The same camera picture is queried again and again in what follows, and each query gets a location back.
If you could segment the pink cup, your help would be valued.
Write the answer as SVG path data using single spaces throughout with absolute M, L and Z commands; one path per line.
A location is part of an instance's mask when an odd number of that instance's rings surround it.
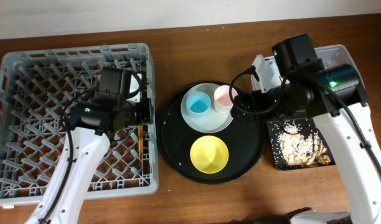
M 233 107 L 230 99 L 230 86 L 221 85 L 214 91 L 214 109 L 216 112 L 224 114 L 229 113 Z

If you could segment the white round plate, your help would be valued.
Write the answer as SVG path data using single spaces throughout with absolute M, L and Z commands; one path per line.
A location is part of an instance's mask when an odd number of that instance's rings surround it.
M 186 91 L 181 101 L 181 115 L 192 129 L 202 133 L 216 133 L 225 129 L 232 122 L 233 118 L 230 113 L 221 114 L 214 109 L 214 91 L 218 87 L 219 85 L 214 83 L 201 83 Z M 187 97 L 197 91 L 206 93 L 211 101 L 211 106 L 206 116 L 201 119 L 191 118 L 186 107 Z

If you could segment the blue cup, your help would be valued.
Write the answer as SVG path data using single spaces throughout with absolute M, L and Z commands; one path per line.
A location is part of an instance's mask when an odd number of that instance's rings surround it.
M 201 91 L 191 93 L 186 100 L 186 107 L 189 112 L 189 116 L 194 119 L 201 119 L 205 117 L 210 106 L 210 97 Z

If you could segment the yellow bowl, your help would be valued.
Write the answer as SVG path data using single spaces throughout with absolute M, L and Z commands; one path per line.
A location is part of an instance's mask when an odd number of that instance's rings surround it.
M 227 145 L 216 136 L 202 136 L 190 148 L 192 165 L 204 174 L 220 172 L 228 163 Z

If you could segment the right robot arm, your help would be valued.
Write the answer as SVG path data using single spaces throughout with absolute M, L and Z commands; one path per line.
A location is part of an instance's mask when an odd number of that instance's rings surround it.
M 272 48 L 280 74 L 269 85 L 257 66 L 247 68 L 261 83 L 258 91 L 231 96 L 233 110 L 261 123 L 306 116 L 323 135 L 350 202 L 348 213 L 300 208 L 277 223 L 381 223 L 381 150 L 372 127 L 361 75 L 348 63 L 326 68 L 307 34 Z

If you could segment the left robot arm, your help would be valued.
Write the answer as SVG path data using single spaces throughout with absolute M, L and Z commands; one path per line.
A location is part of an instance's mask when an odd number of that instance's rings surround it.
M 93 175 L 116 133 L 153 123 L 152 100 L 143 96 L 146 74 L 103 67 L 91 88 L 63 108 L 62 153 L 28 223 L 76 223 Z

